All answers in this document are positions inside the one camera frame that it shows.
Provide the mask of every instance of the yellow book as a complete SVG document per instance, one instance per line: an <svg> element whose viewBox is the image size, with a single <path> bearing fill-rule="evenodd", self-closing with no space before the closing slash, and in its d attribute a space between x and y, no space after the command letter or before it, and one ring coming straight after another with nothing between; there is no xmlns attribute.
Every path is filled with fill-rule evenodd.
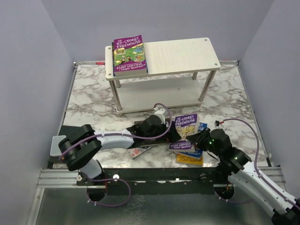
<svg viewBox="0 0 300 225"><path fill-rule="evenodd" d="M186 163L186 164L193 164L193 165L203 165L203 156L200 159L195 159L187 156L183 156L177 154L176 162L178 163Z"/></svg>

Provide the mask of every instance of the blue book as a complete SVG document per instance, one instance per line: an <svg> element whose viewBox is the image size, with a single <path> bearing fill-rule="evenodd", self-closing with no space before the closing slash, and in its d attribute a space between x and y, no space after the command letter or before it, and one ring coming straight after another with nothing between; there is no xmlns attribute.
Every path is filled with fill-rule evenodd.
<svg viewBox="0 0 300 225"><path fill-rule="evenodd" d="M206 127L207 127L207 123L199 123L198 132L203 131ZM187 156L187 157L200 159L202 154L203 154L203 150L195 149L195 152L179 151L179 152L176 152L176 153Z"/></svg>

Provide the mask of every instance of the table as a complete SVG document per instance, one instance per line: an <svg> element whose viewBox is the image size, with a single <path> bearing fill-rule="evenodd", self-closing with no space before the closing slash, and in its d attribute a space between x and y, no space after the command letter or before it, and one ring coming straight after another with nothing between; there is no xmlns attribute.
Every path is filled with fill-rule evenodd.
<svg viewBox="0 0 300 225"><path fill-rule="evenodd" d="M178 107L203 103L208 87L220 69L220 62L210 39L193 38L173 41L144 43L147 59L147 75L113 76L112 46L105 48L105 77L112 88L112 94L120 115L151 110L160 100L166 106ZM198 72L210 71L201 89L195 82ZM169 77L159 80L145 79L127 82L121 86L120 80L153 76L193 73L190 77Z"/></svg>
<svg viewBox="0 0 300 225"><path fill-rule="evenodd" d="M166 75L166 77L189 77L190 73ZM197 81L200 88L207 79L208 72L199 72ZM135 78L131 82L145 78ZM147 77L156 80L159 77ZM129 82L122 80L121 85ZM198 113L200 121L208 123L213 128L215 120L238 117L246 120L255 127L251 108L235 64L224 64L208 88L206 100L201 107L190 106L171 109L173 116ZM79 65L76 73L71 96L67 106L64 125L82 126L91 124L97 130L122 130L133 125L134 121L144 120L152 112L135 112L120 116L115 111L112 90L105 78L104 66ZM239 122L226 122L224 129L230 136L234 146L245 151L254 160L256 142L250 129ZM267 166L266 155L260 145L258 166ZM171 168L191 167L191 165L176 163L176 154L167 151L167 145L156 146L132 160L124 149L100 151L94 157L104 168ZM203 166L216 166L217 161L203 155ZM63 164L54 168L66 168Z"/></svg>

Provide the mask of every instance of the purple book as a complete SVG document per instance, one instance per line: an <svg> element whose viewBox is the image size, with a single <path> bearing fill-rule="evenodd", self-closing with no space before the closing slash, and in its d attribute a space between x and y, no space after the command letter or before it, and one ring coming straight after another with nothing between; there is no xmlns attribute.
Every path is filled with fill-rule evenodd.
<svg viewBox="0 0 300 225"><path fill-rule="evenodd" d="M190 114L175 117L175 127L181 140L170 144L169 151L194 152L195 147L192 143L186 141L186 136L194 135L198 131L199 116L198 114Z"/></svg>
<svg viewBox="0 0 300 225"><path fill-rule="evenodd" d="M145 75L148 73L142 36L116 39L114 75Z"/></svg>

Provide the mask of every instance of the lower shelf board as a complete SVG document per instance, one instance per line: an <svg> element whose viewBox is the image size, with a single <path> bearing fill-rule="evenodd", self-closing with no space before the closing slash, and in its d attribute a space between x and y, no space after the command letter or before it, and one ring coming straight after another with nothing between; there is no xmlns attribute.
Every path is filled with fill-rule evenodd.
<svg viewBox="0 0 300 225"><path fill-rule="evenodd" d="M198 100L201 94L199 82L192 77L122 83L118 94L122 106L118 113L153 110L155 103L170 108L203 103Z"/></svg>

